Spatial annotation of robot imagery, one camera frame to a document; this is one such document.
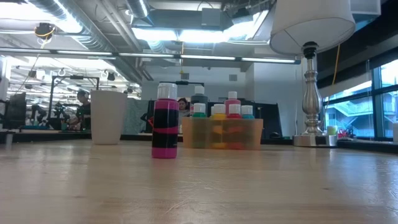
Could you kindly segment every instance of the table lamp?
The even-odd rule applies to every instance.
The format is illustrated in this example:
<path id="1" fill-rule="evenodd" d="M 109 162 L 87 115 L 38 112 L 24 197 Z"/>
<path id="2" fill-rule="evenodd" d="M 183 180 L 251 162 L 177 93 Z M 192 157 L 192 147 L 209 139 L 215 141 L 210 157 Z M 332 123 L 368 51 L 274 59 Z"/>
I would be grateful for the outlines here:
<path id="1" fill-rule="evenodd" d="M 295 146 L 335 146 L 337 137 L 319 128 L 322 98 L 317 87 L 317 52 L 347 40 L 355 31 L 349 0 L 278 0 L 271 31 L 271 49 L 279 54 L 304 54 L 307 59 L 303 111 L 307 129 L 294 136 Z"/>

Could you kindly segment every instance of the desk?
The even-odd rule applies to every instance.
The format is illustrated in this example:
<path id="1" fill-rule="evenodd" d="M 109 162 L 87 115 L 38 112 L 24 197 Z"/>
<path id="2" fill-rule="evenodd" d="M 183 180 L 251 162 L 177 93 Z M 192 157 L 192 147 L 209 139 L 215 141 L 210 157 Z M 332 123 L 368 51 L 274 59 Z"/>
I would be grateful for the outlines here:
<path id="1" fill-rule="evenodd" d="M 0 149 L 8 223 L 398 223 L 398 157 L 345 149 L 178 150 L 90 140 Z"/>

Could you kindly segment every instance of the orange plastic box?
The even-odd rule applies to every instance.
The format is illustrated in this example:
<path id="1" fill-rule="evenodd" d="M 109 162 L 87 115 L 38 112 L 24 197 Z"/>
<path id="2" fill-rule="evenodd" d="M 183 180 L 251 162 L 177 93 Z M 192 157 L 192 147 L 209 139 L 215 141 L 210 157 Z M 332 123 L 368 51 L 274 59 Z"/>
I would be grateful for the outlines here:
<path id="1" fill-rule="evenodd" d="M 187 148 L 259 150 L 261 133 L 262 119 L 182 118 Z"/>

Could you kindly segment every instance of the window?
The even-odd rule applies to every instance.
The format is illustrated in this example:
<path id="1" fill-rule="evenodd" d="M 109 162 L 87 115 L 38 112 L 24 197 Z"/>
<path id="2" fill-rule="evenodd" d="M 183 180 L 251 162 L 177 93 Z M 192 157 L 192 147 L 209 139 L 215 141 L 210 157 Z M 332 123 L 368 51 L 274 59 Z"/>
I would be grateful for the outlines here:
<path id="1" fill-rule="evenodd" d="M 352 127 L 357 137 L 374 137 L 372 98 L 330 104 L 325 113 L 325 125 L 337 126 L 338 130 Z"/>
<path id="2" fill-rule="evenodd" d="M 392 124 L 398 122 L 398 91 L 382 95 L 384 135 L 392 138 Z"/>
<path id="3" fill-rule="evenodd" d="M 352 88 L 349 88 L 347 90 L 344 90 L 344 91 L 341 91 L 341 92 L 336 93 L 334 95 L 331 95 L 330 96 L 330 100 L 336 100 L 336 99 L 340 99 L 340 98 L 343 98 L 343 97 L 346 97 L 346 96 L 353 96 L 355 94 L 364 93 L 364 92 L 371 91 L 371 90 L 372 90 L 372 81 L 367 81 L 367 82 L 364 82 L 364 83 L 359 84 L 357 86 L 354 86 Z M 328 97 L 323 99 L 323 101 L 328 101 L 328 100 L 329 100 Z"/>
<path id="4" fill-rule="evenodd" d="M 398 60 L 392 61 L 381 67 L 382 87 L 398 84 Z"/>

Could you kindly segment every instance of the man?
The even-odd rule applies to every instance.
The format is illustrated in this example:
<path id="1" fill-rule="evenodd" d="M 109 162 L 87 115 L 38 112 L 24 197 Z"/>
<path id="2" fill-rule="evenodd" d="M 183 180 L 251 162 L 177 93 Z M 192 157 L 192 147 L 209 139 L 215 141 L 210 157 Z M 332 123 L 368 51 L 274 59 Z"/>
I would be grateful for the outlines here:
<path id="1" fill-rule="evenodd" d="M 77 92 L 77 100 L 81 103 L 76 112 L 78 119 L 70 122 L 72 125 L 80 123 L 80 131 L 91 129 L 91 104 L 88 101 L 88 96 L 89 94 L 84 90 Z"/>

